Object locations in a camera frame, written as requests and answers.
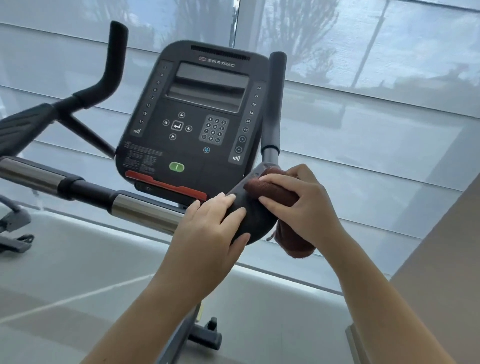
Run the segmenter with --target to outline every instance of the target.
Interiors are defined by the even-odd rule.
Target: air vent
[[[200,46],[191,46],[191,48],[192,48],[192,50],[197,50],[197,51],[203,52],[203,53],[215,54],[216,56],[235,58],[237,60],[244,60],[244,61],[249,61],[250,60],[250,57],[244,56],[242,54],[233,53],[233,52],[225,52],[223,50],[207,48],[207,47],[200,47]]]

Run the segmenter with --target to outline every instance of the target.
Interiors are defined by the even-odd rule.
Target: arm
[[[173,235],[147,288],[113,324],[81,364],[152,364],[177,326],[227,276],[250,238],[230,245],[245,217],[240,208],[225,219],[234,195],[195,201]]]
[[[324,187],[305,165],[289,176],[268,174],[300,198],[286,207],[259,200],[302,238],[313,244],[338,276],[353,322],[372,364],[454,364],[362,248],[340,224]]]

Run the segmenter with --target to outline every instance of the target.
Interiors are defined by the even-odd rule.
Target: green button
[[[183,164],[177,162],[171,162],[169,167],[175,172],[183,172],[183,170],[185,169],[185,166]]]

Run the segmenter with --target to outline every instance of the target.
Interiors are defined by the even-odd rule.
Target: hand
[[[264,196],[260,197],[259,201],[299,236],[323,252],[330,241],[339,233],[345,232],[327,191],[304,164],[292,167],[287,174],[288,176],[267,174],[260,180],[295,192],[300,198],[292,207],[286,207]]]
[[[234,200],[235,195],[221,193],[187,208],[150,283],[154,291],[166,291],[190,310],[223,281],[250,238],[245,233],[230,245],[246,214],[239,208],[224,219]]]

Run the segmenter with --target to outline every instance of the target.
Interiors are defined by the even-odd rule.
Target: forearm
[[[188,313],[188,307],[176,301],[147,288],[81,364],[154,363]]]
[[[325,258],[336,272],[345,301],[372,364],[452,364],[431,332],[348,234]]]

